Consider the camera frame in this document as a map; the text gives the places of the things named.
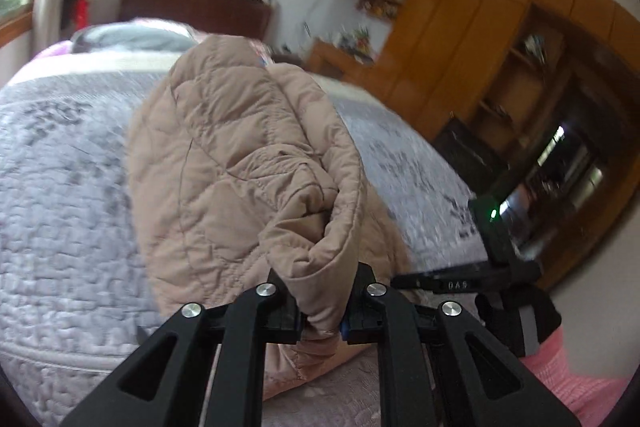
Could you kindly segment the dark wooden headboard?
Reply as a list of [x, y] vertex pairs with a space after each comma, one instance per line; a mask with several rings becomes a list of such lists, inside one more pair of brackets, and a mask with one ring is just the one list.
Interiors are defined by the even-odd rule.
[[120, 0], [118, 20], [161, 18], [209, 34], [265, 38], [272, 7], [260, 0]]

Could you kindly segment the grey patterned quilt bedspread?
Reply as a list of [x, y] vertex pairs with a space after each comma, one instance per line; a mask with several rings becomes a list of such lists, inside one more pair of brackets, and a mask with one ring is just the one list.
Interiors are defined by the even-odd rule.
[[[169, 52], [38, 58], [1, 90], [1, 367], [40, 426], [55, 426], [160, 326], [130, 215], [129, 119]], [[483, 260], [472, 191], [372, 95], [326, 77], [409, 270]]]

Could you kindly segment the wooden desk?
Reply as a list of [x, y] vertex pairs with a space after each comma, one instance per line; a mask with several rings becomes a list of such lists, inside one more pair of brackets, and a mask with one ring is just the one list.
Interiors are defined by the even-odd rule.
[[321, 39], [314, 39], [305, 62], [305, 69], [311, 74], [356, 84], [367, 77], [371, 68], [371, 64]]

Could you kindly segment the tan quilted jacket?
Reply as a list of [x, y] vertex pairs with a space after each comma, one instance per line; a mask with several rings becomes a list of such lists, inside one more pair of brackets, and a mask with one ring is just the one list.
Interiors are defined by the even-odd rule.
[[160, 313], [232, 303], [276, 273], [307, 317], [266, 351], [264, 395], [353, 358], [338, 325], [359, 263], [382, 283], [408, 265], [326, 92], [250, 40], [212, 35], [182, 54], [132, 117], [132, 220]]

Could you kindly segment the grey blue pillow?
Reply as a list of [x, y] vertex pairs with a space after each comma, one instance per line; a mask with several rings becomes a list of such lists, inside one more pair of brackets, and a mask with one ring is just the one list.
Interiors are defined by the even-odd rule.
[[138, 24], [111, 23], [76, 31], [70, 38], [70, 52], [186, 52], [198, 43], [184, 32]]

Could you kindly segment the black chair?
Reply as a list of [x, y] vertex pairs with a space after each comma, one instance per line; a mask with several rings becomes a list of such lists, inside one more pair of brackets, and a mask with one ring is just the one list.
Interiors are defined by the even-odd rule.
[[433, 140], [437, 153], [475, 194], [484, 194], [508, 168], [499, 154], [452, 116]]

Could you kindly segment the wooden wardrobe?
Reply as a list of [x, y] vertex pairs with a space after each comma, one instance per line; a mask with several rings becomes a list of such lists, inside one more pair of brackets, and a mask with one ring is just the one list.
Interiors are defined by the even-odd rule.
[[405, 0], [363, 87], [432, 144], [454, 116], [508, 164], [521, 251], [564, 281], [639, 186], [639, 22], [614, 0]]

